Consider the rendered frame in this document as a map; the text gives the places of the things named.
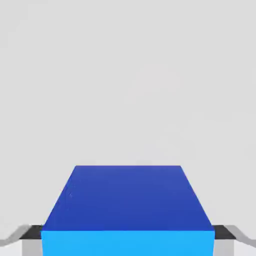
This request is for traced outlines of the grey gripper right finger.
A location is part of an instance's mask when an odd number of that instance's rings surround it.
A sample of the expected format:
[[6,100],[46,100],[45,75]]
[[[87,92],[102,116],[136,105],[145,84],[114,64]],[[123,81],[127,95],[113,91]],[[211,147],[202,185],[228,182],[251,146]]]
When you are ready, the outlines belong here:
[[256,256],[256,239],[235,225],[214,225],[213,256]]

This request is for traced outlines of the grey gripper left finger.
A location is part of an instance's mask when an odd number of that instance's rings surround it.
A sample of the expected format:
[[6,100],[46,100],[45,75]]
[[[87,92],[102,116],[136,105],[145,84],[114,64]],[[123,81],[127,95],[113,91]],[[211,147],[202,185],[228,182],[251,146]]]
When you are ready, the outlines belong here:
[[0,256],[43,256],[42,225],[24,224],[0,239]]

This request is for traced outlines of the small blue cube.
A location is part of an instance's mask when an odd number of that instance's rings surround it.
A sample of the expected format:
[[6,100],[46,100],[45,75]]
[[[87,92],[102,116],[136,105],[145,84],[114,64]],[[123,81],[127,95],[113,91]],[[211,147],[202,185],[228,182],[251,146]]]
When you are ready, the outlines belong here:
[[42,256],[213,256],[215,231],[178,165],[76,166]]

